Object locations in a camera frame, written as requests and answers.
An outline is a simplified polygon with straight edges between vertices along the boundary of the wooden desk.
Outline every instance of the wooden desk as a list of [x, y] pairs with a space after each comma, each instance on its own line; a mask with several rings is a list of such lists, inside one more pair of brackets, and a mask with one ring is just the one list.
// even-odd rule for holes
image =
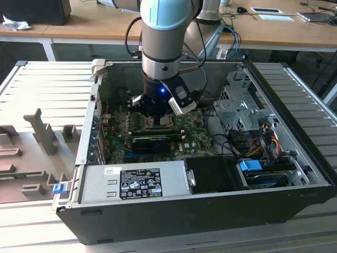
[[43, 37], [43, 32], [47, 29], [48, 25], [32, 25], [32, 29], [18, 30], [14, 32], [8, 30], [4, 25], [0, 25], [0, 36], [20, 36], [20, 37]]
[[[311, 12], [311, 9], [299, 5], [299, 0], [236, 0], [237, 4], [243, 4], [251, 14], [256, 14], [250, 7], [278, 8], [284, 14], [297, 15], [297, 12]], [[319, 6], [332, 8], [335, 4], [310, 1], [310, 5], [317, 11]], [[236, 13], [238, 6], [220, 8], [222, 12]], [[255, 49], [280, 49], [300, 51], [331, 51], [337, 48], [337, 27], [329, 24], [306, 23], [299, 16], [290, 16], [294, 21], [263, 20], [258, 15], [237, 14], [233, 20], [235, 30], [241, 35], [243, 48]], [[228, 17], [224, 16], [227, 24], [231, 24]], [[228, 37], [223, 35], [219, 43], [228, 43]]]
[[[54, 43], [75, 44], [124, 44], [126, 28], [139, 14], [123, 13], [96, 1], [81, 2], [70, 0], [72, 13], [64, 26], [33, 25], [29, 31], [12, 32], [0, 28], [0, 41], [21, 41], [42, 43], [48, 60], [56, 60]], [[310, 12], [311, 9], [299, 5], [300, 0], [235, 0], [243, 4], [250, 13], [250, 7], [279, 8], [285, 14], [295, 15], [297, 12]], [[311, 1], [312, 7], [333, 7], [333, 4]], [[225, 12], [236, 12], [237, 6], [221, 8]], [[258, 15], [237, 15], [233, 20], [235, 30], [241, 35], [241, 48], [289, 51], [334, 52], [337, 49], [337, 27], [329, 24], [305, 23], [298, 16], [291, 16], [294, 22], [267, 21]], [[129, 44], [138, 44], [141, 22], [132, 28]], [[226, 51], [233, 43], [231, 33], [223, 33], [219, 47]]]
[[[71, 7], [72, 13], [66, 25], [50, 25], [44, 31], [45, 37], [124, 40], [128, 25], [140, 16], [138, 13], [124, 13], [121, 9], [96, 4], [96, 1], [71, 0]], [[129, 39], [138, 40], [141, 29], [140, 21], [134, 24]]]

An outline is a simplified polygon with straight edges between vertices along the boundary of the blue drive bracket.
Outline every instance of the blue drive bracket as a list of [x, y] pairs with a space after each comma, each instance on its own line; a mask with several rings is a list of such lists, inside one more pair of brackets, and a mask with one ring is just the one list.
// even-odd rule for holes
[[53, 187], [53, 194], [67, 194], [67, 182], [57, 183]]
[[242, 171], [262, 170], [258, 160], [243, 160], [240, 162], [240, 168]]

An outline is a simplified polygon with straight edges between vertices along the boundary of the warning label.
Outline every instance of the warning label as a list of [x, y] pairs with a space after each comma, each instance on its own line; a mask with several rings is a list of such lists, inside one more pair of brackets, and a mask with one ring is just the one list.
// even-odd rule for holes
[[161, 197], [162, 195], [159, 168], [121, 171], [121, 199]]

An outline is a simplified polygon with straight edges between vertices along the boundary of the motherboard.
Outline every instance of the motherboard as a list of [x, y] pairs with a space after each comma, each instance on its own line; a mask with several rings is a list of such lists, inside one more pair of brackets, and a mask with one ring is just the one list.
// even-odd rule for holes
[[183, 160], [215, 155], [204, 128], [204, 115], [196, 109], [183, 116], [144, 116], [119, 108], [111, 115], [110, 163]]

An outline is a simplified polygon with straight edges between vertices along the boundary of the desk leg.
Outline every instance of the desk leg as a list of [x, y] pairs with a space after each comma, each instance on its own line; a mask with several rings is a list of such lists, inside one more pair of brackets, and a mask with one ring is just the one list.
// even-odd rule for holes
[[95, 50], [94, 50], [94, 45], [93, 44], [89, 44], [88, 47], [89, 47], [90, 56], [91, 57], [95, 57], [96, 54], [95, 54]]
[[335, 100], [336, 97], [337, 97], [337, 83], [332, 88], [332, 90], [326, 95], [326, 97], [324, 98], [323, 102], [327, 106], [330, 106], [330, 104]]
[[48, 58], [48, 61], [57, 61], [57, 55], [55, 50], [53, 49], [54, 45], [51, 38], [43, 38], [41, 39], [41, 44], [43, 45], [44, 52]]

